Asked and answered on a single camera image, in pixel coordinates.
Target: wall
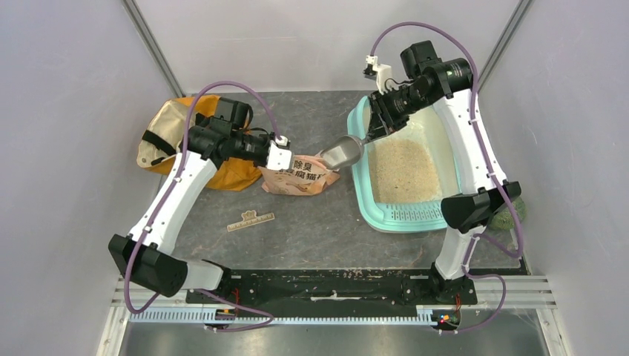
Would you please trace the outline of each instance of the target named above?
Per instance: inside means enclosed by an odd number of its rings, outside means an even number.
[[[94,355],[170,93],[119,1],[2,1],[0,45],[0,355]]]
[[[182,89],[196,93],[217,80],[260,91],[372,90],[374,83],[362,74],[365,56],[383,30],[403,21],[442,28],[464,43],[482,67],[518,0],[136,3]],[[427,39],[444,59],[462,56],[438,34],[417,28],[390,33],[376,54],[404,80],[400,52]]]
[[[530,265],[576,355],[626,355],[626,1],[535,1],[484,87],[505,171],[522,183]]]

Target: plastic bag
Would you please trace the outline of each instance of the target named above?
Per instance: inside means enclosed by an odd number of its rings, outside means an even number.
[[[316,156],[295,156],[293,168],[287,171],[271,171],[261,168],[262,188],[273,194],[317,195],[336,182],[340,175],[330,171]]]

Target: floor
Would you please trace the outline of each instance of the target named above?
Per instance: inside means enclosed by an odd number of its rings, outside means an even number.
[[[488,313],[464,310],[463,325]],[[503,311],[476,332],[441,337],[425,326],[272,326],[214,334],[201,325],[132,323],[120,355],[542,356],[548,350],[536,312],[521,310]]]
[[[282,135],[296,154],[316,154],[346,134],[346,118],[366,92],[264,93]],[[254,107],[253,126],[269,128],[262,107],[249,95],[227,94]],[[204,190],[183,224],[173,255],[208,259],[230,268],[429,268],[445,231],[385,234],[370,228],[358,210],[349,169],[316,197],[266,193],[262,180],[242,192]],[[227,232],[247,210],[274,213],[275,220]],[[493,233],[513,247],[509,231]],[[517,261],[481,241],[472,267],[518,267]]]

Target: black strap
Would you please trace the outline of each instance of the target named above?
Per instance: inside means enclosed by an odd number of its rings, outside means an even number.
[[[166,154],[169,156],[174,156],[175,154],[177,154],[177,151],[175,151],[175,148],[171,146],[170,143],[166,142],[162,137],[157,136],[155,133],[152,133],[149,130],[144,131],[144,135],[142,135],[142,140],[157,147],[158,150],[166,152]]]

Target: scoop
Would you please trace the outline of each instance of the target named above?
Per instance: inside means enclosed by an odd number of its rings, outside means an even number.
[[[336,170],[349,167],[363,156],[366,144],[365,139],[359,139],[356,136],[341,136],[328,148],[321,151],[320,156],[328,169]]]

